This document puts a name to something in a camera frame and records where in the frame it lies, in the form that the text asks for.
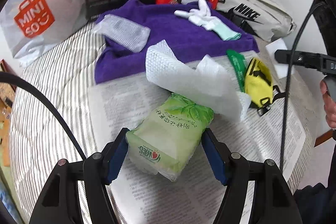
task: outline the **green packet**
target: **green packet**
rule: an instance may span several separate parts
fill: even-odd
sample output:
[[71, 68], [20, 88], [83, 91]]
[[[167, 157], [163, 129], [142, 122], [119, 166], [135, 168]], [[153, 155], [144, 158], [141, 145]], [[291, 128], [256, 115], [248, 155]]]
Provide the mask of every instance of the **green packet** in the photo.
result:
[[226, 54], [231, 62], [231, 65], [235, 69], [240, 91], [245, 92], [245, 76], [246, 76], [245, 57], [244, 55], [234, 50], [227, 50]]
[[153, 110], [126, 133], [128, 156], [139, 169], [176, 181], [194, 154], [213, 110], [179, 94]]

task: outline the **yellow bag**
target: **yellow bag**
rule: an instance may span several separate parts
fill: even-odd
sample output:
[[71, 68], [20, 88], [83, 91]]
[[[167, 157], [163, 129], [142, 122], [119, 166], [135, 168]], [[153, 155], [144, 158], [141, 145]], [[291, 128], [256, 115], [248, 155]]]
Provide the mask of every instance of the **yellow bag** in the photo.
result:
[[252, 58], [245, 76], [245, 92], [251, 96], [250, 107], [257, 108], [260, 116], [270, 110], [270, 105], [279, 98], [284, 98], [273, 79], [269, 68], [257, 58]]

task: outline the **bolt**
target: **bolt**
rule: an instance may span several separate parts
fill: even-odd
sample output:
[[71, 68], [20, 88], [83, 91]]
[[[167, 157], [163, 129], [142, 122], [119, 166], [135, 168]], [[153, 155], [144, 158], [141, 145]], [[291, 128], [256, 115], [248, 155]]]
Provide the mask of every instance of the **bolt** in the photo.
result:
[[238, 159], [240, 159], [240, 154], [237, 153], [237, 152], [233, 152], [233, 153], [231, 154], [231, 157], [234, 158], [234, 159], [236, 159], [236, 160], [238, 160]]
[[266, 160], [266, 163], [269, 165], [269, 166], [273, 166], [275, 164], [274, 160], [271, 160], [271, 159], [267, 159]]
[[100, 158], [101, 158], [101, 153], [99, 153], [99, 152], [94, 153], [94, 154], [92, 155], [92, 158], [93, 158], [94, 160], [100, 159]]
[[59, 166], [62, 166], [62, 165], [64, 165], [64, 164], [66, 164], [67, 163], [67, 160], [66, 159], [61, 159], [61, 160], [59, 160], [58, 162], [57, 162], [57, 164], [59, 165]]

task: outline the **purple towel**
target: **purple towel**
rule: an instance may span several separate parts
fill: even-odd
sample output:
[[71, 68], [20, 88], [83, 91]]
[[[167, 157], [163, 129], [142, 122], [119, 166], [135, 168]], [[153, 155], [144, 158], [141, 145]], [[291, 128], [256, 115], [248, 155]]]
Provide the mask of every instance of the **purple towel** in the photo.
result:
[[119, 9], [101, 14], [97, 23], [106, 14], [113, 14], [149, 27], [151, 34], [146, 46], [139, 53], [133, 53], [106, 37], [106, 49], [99, 57], [95, 68], [96, 83], [145, 71], [148, 47], [163, 39], [166, 40], [177, 59], [183, 63], [201, 60], [206, 54], [212, 57], [226, 55], [227, 49], [237, 52], [250, 50], [259, 52], [253, 36], [245, 33], [215, 10], [211, 9], [213, 16], [218, 17], [232, 30], [241, 33], [239, 40], [223, 41], [215, 32], [207, 31], [190, 23], [187, 19], [174, 15], [176, 10], [189, 11], [192, 8], [197, 9], [198, 3], [144, 5], [139, 0], [129, 0]]

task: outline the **striped bedding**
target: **striped bedding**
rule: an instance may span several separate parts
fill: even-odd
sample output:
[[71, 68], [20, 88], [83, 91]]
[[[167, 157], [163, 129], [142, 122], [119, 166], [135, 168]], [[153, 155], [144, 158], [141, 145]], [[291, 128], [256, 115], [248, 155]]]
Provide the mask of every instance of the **striped bedding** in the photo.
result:
[[[105, 47], [103, 37], [90, 32], [92, 26], [83, 27], [22, 74], [23, 79], [45, 94], [59, 110], [87, 156], [97, 151], [87, 93], [88, 87], [95, 84], [95, 64]], [[273, 68], [265, 53], [265, 42], [257, 42], [263, 60]], [[315, 105], [314, 100], [298, 74], [293, 77], [291, 99], [306, 130], [303, 150], [289, 180], [294, 191], [303, 177], [313, 147], [310, 129], [317, 124], [311, 107]], [[24, 212], [22, 217], [26, 222], [48, 175], [61, 158], [69, 162], [80, 160], [52, 114], [32, 95], [18, 89], [10, 126], [10, 159], [16, 193]], [[84, 223], [91, 223], [83, 183], [79, 183], [79, 198]]]

